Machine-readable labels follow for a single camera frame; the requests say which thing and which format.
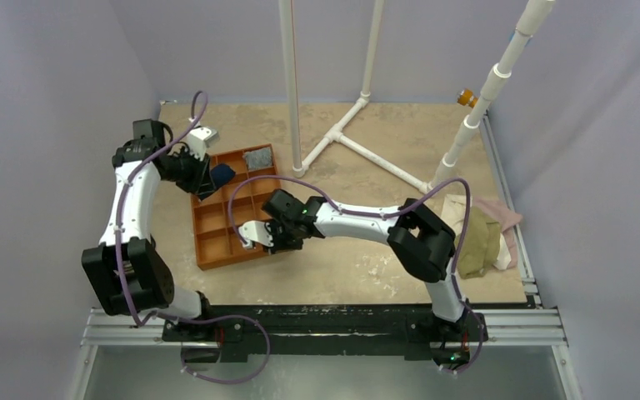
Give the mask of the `navy blue underwear white trim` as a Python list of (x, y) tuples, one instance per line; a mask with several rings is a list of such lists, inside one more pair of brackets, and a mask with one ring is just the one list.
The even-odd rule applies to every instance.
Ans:
[(229, 184), (237, 173), (226, 163), (220, 163), (209, 170), (209, 175), (215, 189), (219, 189)]

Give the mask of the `orange compartment tray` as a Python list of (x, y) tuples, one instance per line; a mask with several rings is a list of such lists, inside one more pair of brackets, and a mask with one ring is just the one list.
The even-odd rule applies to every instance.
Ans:
[[(271, 160), (262, 167), (250, 168), (244, 155), (257, 150), (268, 150)], [(232, 181), (203, 200), (191, 197), (196, 262), (203, 271), (268, 255), (261, 247), (245, 249), (238, 241), (229, 218), (234, 217), (237, 224), (252, 220), (270, 221), (262, 206), (272, 192), (281, 187), (278, 180), (263, 179), (244, 185), (233, 195), (236, 187), (248, 178), (278, 173), (273, 145), (270, 143), (212, 155), (210, 166), (213, 168), (219, 164), (226, 164), (235, 172)]]

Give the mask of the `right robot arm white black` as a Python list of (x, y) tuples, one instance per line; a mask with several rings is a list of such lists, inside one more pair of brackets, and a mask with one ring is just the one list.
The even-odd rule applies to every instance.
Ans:
[(437, 333), (454, 339), (466, 330), (464, 301), (452, 280), (457, 234), (418, 200), (363, 207), (322, 196), (302, 202), (277, 189), (262, 210), (269, 221), (245, 222), (241, 227), (249, 247), (261, 245), (269, 253), (280, 253), (300, 250), (310, 238), (353, 238), (386, 245), (404, 270), (425, 284)]

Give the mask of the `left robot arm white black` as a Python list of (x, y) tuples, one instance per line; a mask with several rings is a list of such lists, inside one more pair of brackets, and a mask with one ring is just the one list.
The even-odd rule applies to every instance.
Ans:
[(132, 130), (132, 139), (112, 157), (112, 210), (98, 245), (82, 253), (83, 270), (106, 314), (137, 317), (154, 312), (183, 319), (186, 334), (206, 340), (214, 333), (215, 318), (203, 311), (202, 294), (175, 285), (155, 248), (151, 216), (162, 181), (200, 199), (216, 192), (208, 148), (219, 134), (198, 124), (175, 139), (167, 124), (152, 119), (133, 122)]

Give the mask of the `grey folded cloth in tray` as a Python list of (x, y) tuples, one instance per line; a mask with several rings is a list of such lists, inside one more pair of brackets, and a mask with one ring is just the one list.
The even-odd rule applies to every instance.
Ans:
[(273, 148), (270, 146), (244, 152), (242, 158), (249, 172), (272, 168), (274, 165)]

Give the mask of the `pink cloth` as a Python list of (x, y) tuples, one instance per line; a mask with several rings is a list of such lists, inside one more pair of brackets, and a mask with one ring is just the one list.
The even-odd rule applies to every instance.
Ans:
[(499, 250), (492, 265), (499, 271), (515, 268), (519, 259), (515, 227), (523, 216), (497, 199), (475, 197), (473, 205), (500, 225)]

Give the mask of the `orange clamp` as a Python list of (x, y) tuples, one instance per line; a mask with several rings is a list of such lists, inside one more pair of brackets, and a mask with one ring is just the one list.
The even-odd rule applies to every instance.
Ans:
[(479, 97), (470, 89), (462, 89), (456, 96), (456, 103), (462, 106), (474, 108)]

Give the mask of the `white PVC angled pole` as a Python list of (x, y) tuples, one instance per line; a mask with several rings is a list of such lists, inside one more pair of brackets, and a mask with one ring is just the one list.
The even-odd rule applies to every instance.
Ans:
[(462, 120), (451, 147), (442, 156), (440, 163), (429, 183), (435, 188), (439, 183), (450, 178), (463, 148), (478, 132), (488, 108), (502, 91), (508, 79), (512, 76), (513, 66), (552, 11), (555, 1), (530, 0), (512, 31), (509, 44), (501, 58), (490, 69), (485, 83), (480, 89), (476, 104), (472, 111)]

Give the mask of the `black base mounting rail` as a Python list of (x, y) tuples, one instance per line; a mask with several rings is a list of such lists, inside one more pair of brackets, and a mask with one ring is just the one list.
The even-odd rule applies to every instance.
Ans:
[(162, 340), (210, 345), (223, 363), (250, 355), (379, 356), (467, 364), (488, 340), (481, 313), (456, 322), (433, 315), (428, 303), (346, 305), (214, 305), (197, 323), (164, 323)]

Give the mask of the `aluminium extrusion frame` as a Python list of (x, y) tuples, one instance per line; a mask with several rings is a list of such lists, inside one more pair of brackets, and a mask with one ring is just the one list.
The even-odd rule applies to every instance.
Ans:
[[(401, 163), (417, 176), (453, 140), (466, 109), (456, 105), (374, 103), (348, 117), (352, 105), (304, 103), (299, 108), (302, 150), (314, 154), (307, 179), (327, 183), (347, 168), (395, 193), (411, 186), (337, 143), (318, 150), (326, 132), (342, 130)], [(76, 399), (578, 399), (568, 342), (556, 308), (538, 293), (522, 243), (517, 266), (464, 284), (478, 299), (487, 336), (479, 358), (452, 376), (430, 361), (400, 356), (274, 354), (250, 382), (217, 385), (179, 370), (179, 344), (162, 340), (163, 323), (135, 328), (123, 317), (90, 313), (81, 346)]]

